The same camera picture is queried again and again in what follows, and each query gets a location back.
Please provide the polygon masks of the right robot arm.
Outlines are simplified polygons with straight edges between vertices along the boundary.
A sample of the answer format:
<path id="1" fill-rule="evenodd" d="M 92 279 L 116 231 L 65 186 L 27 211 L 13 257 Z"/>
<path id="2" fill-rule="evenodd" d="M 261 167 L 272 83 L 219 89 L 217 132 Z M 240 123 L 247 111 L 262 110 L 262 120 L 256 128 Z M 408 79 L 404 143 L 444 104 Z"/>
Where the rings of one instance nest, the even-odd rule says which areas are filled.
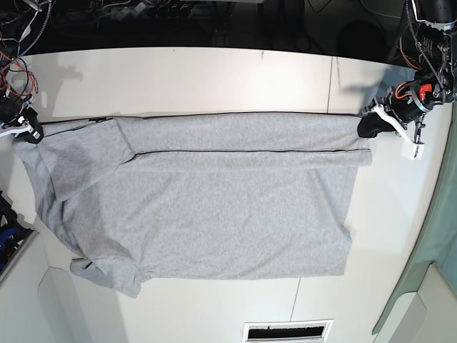
<path id="1" fill-rule="evenodd" d="M 51 10 L 51 1 L 1 2 L 1 137 L 31 144 L 43 138 L 33 109 L 39 84 L 24 57 L 41 38 Z"/>

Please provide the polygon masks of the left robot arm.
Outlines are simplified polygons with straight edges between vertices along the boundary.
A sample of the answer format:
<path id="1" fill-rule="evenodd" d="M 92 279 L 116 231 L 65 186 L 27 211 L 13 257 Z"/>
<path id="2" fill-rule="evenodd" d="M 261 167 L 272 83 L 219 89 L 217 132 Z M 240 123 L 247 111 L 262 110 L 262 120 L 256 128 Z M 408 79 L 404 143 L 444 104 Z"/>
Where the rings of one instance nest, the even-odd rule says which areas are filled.
<path id="1" fill-rule="evenodd" d="M 357 128 L 361 138 L 400 132 L 413 122 L 414 140 L 419 141 L 425 115 L 456 101 L 456 2 L 405 1 L 386 60 L 396 57 L 413 69 L 413 78 L 362 109 Z"/>

